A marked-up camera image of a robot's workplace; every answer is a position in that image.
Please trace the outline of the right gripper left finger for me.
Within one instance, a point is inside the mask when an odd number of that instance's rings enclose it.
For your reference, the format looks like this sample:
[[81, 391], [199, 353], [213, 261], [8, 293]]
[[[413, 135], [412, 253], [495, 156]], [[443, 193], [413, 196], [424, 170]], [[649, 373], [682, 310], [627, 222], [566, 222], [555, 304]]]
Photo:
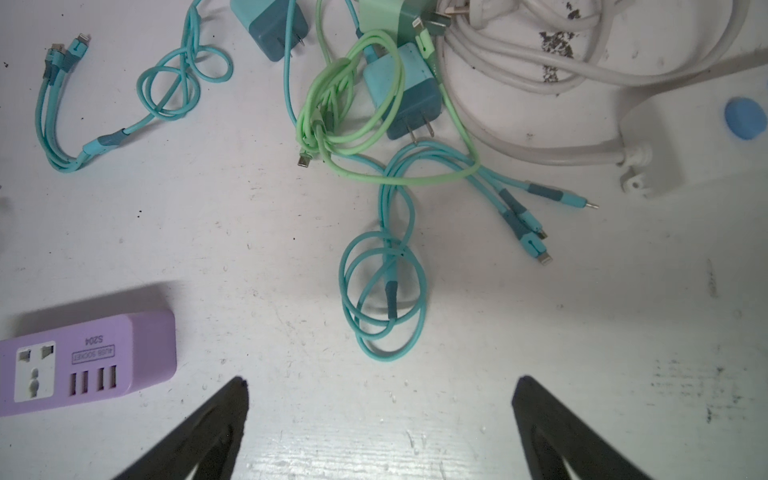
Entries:
[[247, 381], [232, 378], [119, 479], [229, 479], [249, 409]]

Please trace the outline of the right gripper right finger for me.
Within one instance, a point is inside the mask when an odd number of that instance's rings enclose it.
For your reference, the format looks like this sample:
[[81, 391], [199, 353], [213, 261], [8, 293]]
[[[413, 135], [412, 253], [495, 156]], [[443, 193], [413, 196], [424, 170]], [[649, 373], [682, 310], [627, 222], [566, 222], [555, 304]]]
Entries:
[[531, 376], [511, 402], [533, 479], [646, 479], [630, 462]]

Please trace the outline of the purple power socket strip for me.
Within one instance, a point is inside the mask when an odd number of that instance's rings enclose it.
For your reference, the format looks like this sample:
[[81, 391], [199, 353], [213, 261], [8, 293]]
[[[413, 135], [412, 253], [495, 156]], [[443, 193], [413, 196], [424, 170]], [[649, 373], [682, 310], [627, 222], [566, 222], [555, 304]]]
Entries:
[[120, 314], [1, 342], [1, 415], [124, 396], [177, 369], [169, 310]]

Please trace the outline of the white power strip blue outlets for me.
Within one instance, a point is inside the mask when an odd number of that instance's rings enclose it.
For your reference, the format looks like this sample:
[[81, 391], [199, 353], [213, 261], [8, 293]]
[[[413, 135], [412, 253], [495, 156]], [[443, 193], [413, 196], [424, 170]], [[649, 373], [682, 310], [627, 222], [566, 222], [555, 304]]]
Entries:
[[650, 97], [619, 124], [622, 189], [658, 197], [767, 171], [767, 66]]

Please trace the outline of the teal charger adapter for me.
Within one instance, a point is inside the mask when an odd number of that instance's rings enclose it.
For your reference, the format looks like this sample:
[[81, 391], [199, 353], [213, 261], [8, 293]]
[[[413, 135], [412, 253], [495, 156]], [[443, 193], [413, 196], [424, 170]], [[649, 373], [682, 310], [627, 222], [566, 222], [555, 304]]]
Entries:
[[[390, 140], [396, 140], [424, 126], [434, 135], [431, 122], [440, 116], [443, 106], [438, 82], [415, 43], [400, 46], [398, 53], [404, 65], [405, 87], [401, 104], [386, 135]], [[394, 70], [395, 62], [391, 54], [374, 60], [363, 70], [364, 81], [376, 108], [384, 102], [390, 90]]]
[[309, 25], [296, 6], [289, 14], [288, 0], [231, 0], [230, 8], [256, 45], [272, 62], [284, 57], [308, 35]]

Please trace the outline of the green charger adapter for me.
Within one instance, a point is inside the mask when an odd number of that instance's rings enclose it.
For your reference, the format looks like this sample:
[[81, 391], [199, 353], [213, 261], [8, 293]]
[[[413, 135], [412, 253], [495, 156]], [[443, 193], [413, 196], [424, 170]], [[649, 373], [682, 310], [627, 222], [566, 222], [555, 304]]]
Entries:
[[443, 35], [452, 21], [438, 11], [436, 0], [362, 0], [358, 5], [361, 32], [382, 30], [397, 41], [414, 36], [417, 18], [431, 35]]

